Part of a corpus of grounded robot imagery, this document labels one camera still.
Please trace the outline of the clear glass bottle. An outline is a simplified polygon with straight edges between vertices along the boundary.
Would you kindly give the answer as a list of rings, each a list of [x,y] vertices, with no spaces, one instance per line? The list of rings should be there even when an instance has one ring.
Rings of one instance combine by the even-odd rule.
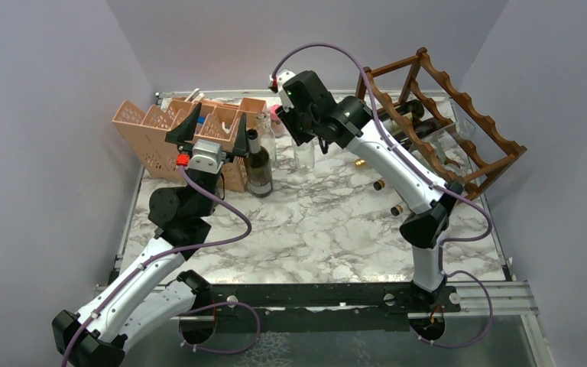
[[[458,147],[459,143],[469,141],[474,135],[475,124],[468,119],[463,119],[456,121],[454,124],[442,126],[441,121],[435,120],[438,122],[439,129],[425,138],[421,138],[421,140],[433,147],[436,156],[443,165],[453,165],[461,168],[461,164],[453,160],[446,152]]]
[[[261,146],[267,150],[271,167],[275,168],[277,165],[277,150],[274,131],[271,127],[271,119],[266,112],[259,112],[256,115],[256,120]]]
[[[307,174],[313,171],[315,167],[314,141],[302,143],[301,145],[292,141],[292,149],[296,170],[301,174]]]

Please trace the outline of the black capped wine bottle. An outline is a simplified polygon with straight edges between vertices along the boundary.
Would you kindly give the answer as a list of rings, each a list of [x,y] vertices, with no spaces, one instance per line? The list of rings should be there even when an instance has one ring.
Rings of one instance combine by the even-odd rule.
[[[424,106],[416,99],[406,101],[395,108],[395,111],[399,115],[410,114],[410,120],[412,123],[420,121],[424,116]],[[380,121],[390,120],[390,114],[385,110],[378,111],[378,117]]]

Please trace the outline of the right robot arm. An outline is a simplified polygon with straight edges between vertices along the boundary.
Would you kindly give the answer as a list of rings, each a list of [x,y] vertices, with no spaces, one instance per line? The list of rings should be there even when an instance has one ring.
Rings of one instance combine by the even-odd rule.
[[[323,148],[336,143],[365,160],[406,202],[411,213],[400,233],[412,246],[410,300],[418,310],[431,310],[440,302],[446,284],[437,242],[456,203],[441,189],[451,187],[461,193],[462,186],[445,182],[404,149],[393,149],[390,135],[374,121],[374,112],[365,102],[354,96],[335,101],[315,72],[284,70],[274,78],[271,89],[281,98],[277,115],[297,145],[314,138]]]

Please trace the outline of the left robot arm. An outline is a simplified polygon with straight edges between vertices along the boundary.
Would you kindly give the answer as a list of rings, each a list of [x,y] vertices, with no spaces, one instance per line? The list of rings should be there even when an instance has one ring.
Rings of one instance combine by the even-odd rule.
[[[226,150],[211,138],[195,136],[203,105],[166,133],[177,146],[177,167],[183,187],[155,190],[149,219],[157,230],[141,254],[101,294],[73,313],[63,310],[52,321],[63,366],[119,366],[141,339],[179,313],[198,314],[210,308],[209,285],[189,271],[183,280],[160,293],[156,286],[199,248],[208,246],[211,229],[205,217],[223,206],[250,221],[218,195],[222,166],[248,155],[246,114],[236,120],[236,138]]]

